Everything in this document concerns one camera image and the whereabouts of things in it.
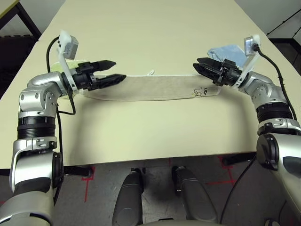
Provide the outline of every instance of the beige towel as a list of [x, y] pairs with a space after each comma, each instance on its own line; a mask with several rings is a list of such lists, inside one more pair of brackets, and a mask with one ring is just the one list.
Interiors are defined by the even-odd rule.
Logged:
[[207, 97], [220, 90], [202, 75], [147, 75], [127, 76], [118, 85], [81, 93], [100, 100], [151, 101]]

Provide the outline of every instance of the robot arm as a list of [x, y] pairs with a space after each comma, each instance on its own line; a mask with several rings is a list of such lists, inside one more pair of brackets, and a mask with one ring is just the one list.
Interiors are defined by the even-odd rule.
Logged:
[[280, 180], [288, 202], [301, 220], [301, 127], [293, 119], [282, 89], [268, 77], [252, 71], [241, 76], [243, 71], [227, 59], [223, 63], [210, 58], [197, 61], [194, 68], [214, 84], [231, 86], [251, 97], [259, 122], [257, 160]]
[[[76, 49], [74, 37], [62, 39], [66, 58]], [[17, 140], [13, 145], [10, 186], [13, 197], [0, 208], [0, 225], [49, 226], [53, 224], [54, 193], [63, 181], [61, 154], [54, 151], [57, 99], [77, 89], [102, 89], [122, 82], [126, 76], [114, 74], [102, 79], [93, 73], [111, 68], [112, 61], [85, 62], [67, 73], [52, 72], [31, 79], [19, 96]]]

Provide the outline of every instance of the black wire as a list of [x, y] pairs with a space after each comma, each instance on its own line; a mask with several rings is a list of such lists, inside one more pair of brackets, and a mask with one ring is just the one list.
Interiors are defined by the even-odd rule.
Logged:
[[[47, 72], [50, 73], [50, 63], [49, 63], [49, 53], [50, 53], [50, 49], [53, 46], [53, 44], [58, 40], [59, 37], [55, 37], [49, 44], [47, 51], [46, 51], [46, 66], [47, 66]], [[57, 117], [57, 122], [58, 122], [58, 133], [59, 133], [59, 146], [60, 146], [60, 153], [61, 153], [61, 158], [63, 161], [63, 138], [62, 138], [62, 123], [61, 123], [61, 116], [60, 113], [65, 113], [65, 114], [75, 114], [76, 110], [75, 110], [75, 105], [73, 102], [73, 96], [72, 96], [72, 92], [68, 92], [68, 96], [70, 99], [70, 103], [73, 109], [73, 113], [69, 113], [69, 112], [60, 112], [58, 109], [58, 104], [56, 104], [56, 117]], [[56, 204], [56, 201], [58, 199], [61, 187], [62, 187], [62, 181], [59, 183], [59, 185], [56, 188], [55, 191], [55, 195], [53, 197], [53, 202], [54, 205]]]
[[[47, 51], [46, 51], [46, 66], [47, 66], [47, 72], [50, 73], [50, 63], [49, 63], [49, 53], [50, 53], [50, 49], [53, 46], [53, 44], [59, 39], [59, 36], [55, 37], [49, 44]], [[68, 97], [70, 100], [70, 104], [72, 107], [72, 113], [70, 112], [64, 112], [64, 111], [59, 111], [59, 113], [62, 114], [68, 114], [68, 115], [75, 115], [76, 113], [76, 109], [75, 109], [75, 105], [74, 105], [74, 101], [73, 101], [73, 95], [72, 95], [72, 91], [68, 92]]]
[[49, 53], [50, 49], [53, 46], [53, 44], [58, 40], [59, 36], [55, 37], [49, 44], [47, 51], [46, 51], [46, 66], [47, 66], [47, 72], [50, 73], [50, 63], [49, 63]]
[[280, 27], [282, 24], [284, 24], [286, 21], [288, 21], [290, 18], [292, 18], [294, 15], [296, 15], [297, 13], [299, 13], [301, 11], [301, 9], [299, 9], [297, 12], [295, 12], [293, 15], [291, 15], [289, 18], [287, 18], [286, 20], [282, 21], [281, 24], [279, 24], [277, 27], [275, 27], [272, 31], [268, 32], [267, 35], [271, 34], [274, 30], [276, 30], [278, 27]]
[[278, 73], [278, 78], [279, 78], [279, 82], [280, 82], [280, 86], [281, 86], [283, 95], [284, 95], [284, 97], [285, 97], [285, 99], [286, 99], [286, 101], [287, 101], [288, 106], [289, 106], [290, 109], [291, 109], [291, 112], [292, 112], [292, 114], [293, 114], [293, 119], [297, 120], [296, 112], [295, 112], [295, 110], [294, 110], [294, 108], [293, 108], [293, 106], [292, 106], [292, 104], [291, 104], [291, 102], [290, 102], [290, 99], [289, 99], [288, 96], [287, 96], [287, 93], [286, 93], [286, 90], [285, 90], [285, 87], [284, 87], [284, 83], [283, 83], [283, 77], [282, 77], [282, 75], [281, 75], [281, 72], [280, 72], [278, 66], [277, 66], [277, 65], [274, 63], [274, 61], [272, 61], [268, 56], [264, 55], [264, 54], [261, 52], [259, 46], [256, 46], [256, 47], [254, 48], [254, 50], [257, 51], [257, 52], [259, 53], [260, 56], [262, 56], [263, 58], [265, 58], [267, 61], [269, 61], [269, 62], [275, 67], [275, 69], [276, 69], [276, 71], [277, 71], [277, 73]]
[[70, 104], [71, 104], [71, 107], [72, 107], [72, 113], [70, 113], [70, 112], [63, 112], [63, 111], [59, 111], [59, 113], [68, 114], [68, 115], [75, 115], [76, 109], [75, 109], [75, 105], [74, 105], [74, 101], [73, 101], [72, 91], [68, 94], [68, 97], [69, 97]]
[[60, 183], [60, 184], [57, 186], [57, 188], [56, 188], [55, 196], [54, 196], [54, 198], [53, 198], [53, 203], [54, 203], [54, 205], [56, 204], [56, 201], [57, 201], [57, 199], [58, 199], [58, 195], [59, 195], [59, 193], [60, 193], [61, 187], [62, 187], [62, 183]]
[[63, 161], [62, 124], [61, 124], [60, 112], [58, 110], [58, 104], [56, 104], [56, 117], [57, 117], [57, 122], [58, 122], [58, 138], [59, 138], [59, 142], [60, 142], [60, 153], [61, 153], [61, 158]]
[[281, 207], [281, 209], [280, 209], [280, 211], [279, 211], [279, 214], [278, 214], [278, 223], [279, 223], [279, 224], [280, 224], [281, 213], [282, 213], [282, 210], [283, 210], [285, 204], [286, 204], [286, 200], [284, 201], [284, 203], [283, 203], [283, 205], [282, 205], [282, 207]]
[[229, 200], [233, 194], [233, 191], [235, 190], [236, 186], [238, 185], [238, 183], [240, 182], [241, 178], [246, 174], [246, 172], [248, 171], [248, 169], [252, 166], [252, 164], [254, 163], [256, 159], [256, 156], [254, 156], [254, 158], [252, 158], [252, 160], [250, 161], [249, 165], [245, 168], [245, 170], [240, 174], [239, 178], [237, 179], [237, 181], [235, 182], [234, 186], [232, 187], [228, 197], [227, 197], [227, 200], [225, 202], [225, 205], [224, 205], [224, 208], [222, 209], [222, 214], [221, 214], [221, 219], [220, 219], [220, 224], [222, 224], [222, 220], [224, 218], [224, 215], [225, 215], [225, 211], [226, 211], [226, 208], [227, 208], [227, 205], [229, 203]]
[[301, 30], [301, 27], [299, 27], [299, 29], [294, 33], [294, 35], [292, 36], [292, 39], [296, 36], [296, 34], [299, 32], [299, 30]]

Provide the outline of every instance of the blue cloth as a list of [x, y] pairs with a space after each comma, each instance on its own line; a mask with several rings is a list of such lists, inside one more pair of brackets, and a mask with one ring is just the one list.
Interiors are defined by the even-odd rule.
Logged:
[[211, 48], [207, 52], [208, 56], [220, 62], [223, 62], [224, 59], [234, 61], [236, 66], [243, 66], [247, 57], [245, 56], [244, 51], [237, 45], [228, 45], [220, 48]]

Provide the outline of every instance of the red tape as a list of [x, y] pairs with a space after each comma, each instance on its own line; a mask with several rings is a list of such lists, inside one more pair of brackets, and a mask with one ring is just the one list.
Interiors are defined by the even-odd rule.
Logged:
[[222, 157], [218, 156], [218, 158], [220, 160], [222, 168], [227, 170], [230, 180], [213, 181], [213, 182], [207, 182], [205, 184], [206, 185], [219, 185], [219, 184], [232, 183], [232, 186], [234, 186], [236, 180], [233, 179], [232, 172], [231, 172], [231, 169], [233, 168], [233, 166], [225, 166], [222, 162]]
[[87, 198], [88, 198], [88, 189], [89, 189], [89, 181], [90, 180], [94, 180], [94, 174], [95, 174], [95, 167], [92, 166], [92, 171], [93, 171], [93, 174], [91, 177], [89, 178], [81, 178], [81, 180], [85, 180], [86, 181], [86, 190], [85, 190], [85, 199], [84, 199], [84, 202], [87, 201]]
[[294, 226], [295, 225], [295, 221], [293, 220], [293, 217], [290, 217], [290, 226]]

